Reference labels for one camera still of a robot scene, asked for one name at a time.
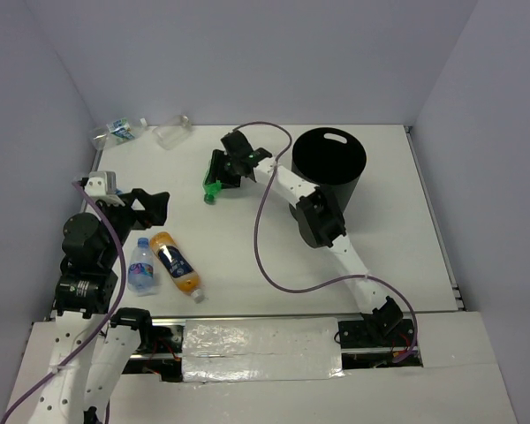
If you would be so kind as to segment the green plastic bottle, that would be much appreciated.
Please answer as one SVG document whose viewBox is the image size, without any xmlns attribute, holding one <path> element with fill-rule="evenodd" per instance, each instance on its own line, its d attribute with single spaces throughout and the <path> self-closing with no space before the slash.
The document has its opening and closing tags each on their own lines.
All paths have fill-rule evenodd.
<svg viewBox="0 0 530 424">
<path fill-rule="evenodd" d="M 216 196 L 222 191 L 222 182 L 219 179 L 222 169 L 222 156 L 220 151 L 213 152 L 204 178 L 203 200 L 208 205 L 213 205 L 216 202 Z"/>
</svg>

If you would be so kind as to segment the orange juice bottle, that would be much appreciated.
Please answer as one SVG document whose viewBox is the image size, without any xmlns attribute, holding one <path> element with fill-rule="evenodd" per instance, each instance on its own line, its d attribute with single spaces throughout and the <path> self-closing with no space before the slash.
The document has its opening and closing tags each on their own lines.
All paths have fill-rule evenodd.
<svg viewBox="0 0 530 424">
<path fill-rule="evenodd" d="M 185 258 L 172 236 L 158 232 L 149 240 L 150 248 L 175 286 L 195 303 L 205 299 L 199 274 Z"/>
</svg>

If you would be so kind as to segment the clear water bottle colourful label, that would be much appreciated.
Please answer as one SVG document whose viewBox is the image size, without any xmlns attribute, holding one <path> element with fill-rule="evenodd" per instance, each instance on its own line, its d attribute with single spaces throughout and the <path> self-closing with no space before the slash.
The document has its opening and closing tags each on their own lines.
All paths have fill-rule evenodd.
<svg viewBox="0 0 530 424">
<path fill-rule="evenodd" d="M 138 296 L 155 293 L 154 259 L 148 238 L 139 238 L 127 270 L 127 286 Z"/>
</svg>

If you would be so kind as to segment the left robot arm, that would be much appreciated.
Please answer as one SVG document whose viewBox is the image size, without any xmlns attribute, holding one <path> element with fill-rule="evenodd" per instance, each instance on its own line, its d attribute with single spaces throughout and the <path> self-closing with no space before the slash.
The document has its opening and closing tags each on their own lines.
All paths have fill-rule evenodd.
<svg viewBox="0 0 530 424">
<path fill-rule="evenodd" d="M 107 422 L 111 394 L 130 356 L 155 342 L 149 311 L 120 305 L 127 271 L 123 244 L 131 231 L 165 223 L 170 195 L 136 188 L 83 198 L 92 210 L 63 227 L 48 372 L 7 411 L 36 396 L 30 423 Z"/>
</svg>

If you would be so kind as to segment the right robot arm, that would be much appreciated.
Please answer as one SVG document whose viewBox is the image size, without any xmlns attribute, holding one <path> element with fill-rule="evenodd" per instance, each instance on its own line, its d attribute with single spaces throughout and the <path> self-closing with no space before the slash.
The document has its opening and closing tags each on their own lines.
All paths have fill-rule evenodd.
<svg viewBox="0 0 530 424">
<path fill-rule="evenodd" d="M 367 165 L 361 142 L 337 128 L 314 128 L 289 140 L 286 149 L 291 152 L 291 168 L 280 164 L 280 155 L 253 148 L 239 127 L 226 133 L 221 143 L 223 148 L 213 151 L 208 165 L 204 201 L 214 203 L 217 193 L 238 188 L 243 178 L 264 185 L 267 193 L 278 193 L 288 201 L 304 242 L 331 253 L 344 272 L 309 290 L 316 292 L 343 282 L 359 309 L 380 300 L 382 305 L 362 318 L 373 344 L 389 343 L 398 332 L 403 313 L 393 298 L 378 289 L 383 285 L 388 290 L 390 285 L 369 275 L 345 227 L 344 210 Z"/>
</svg>

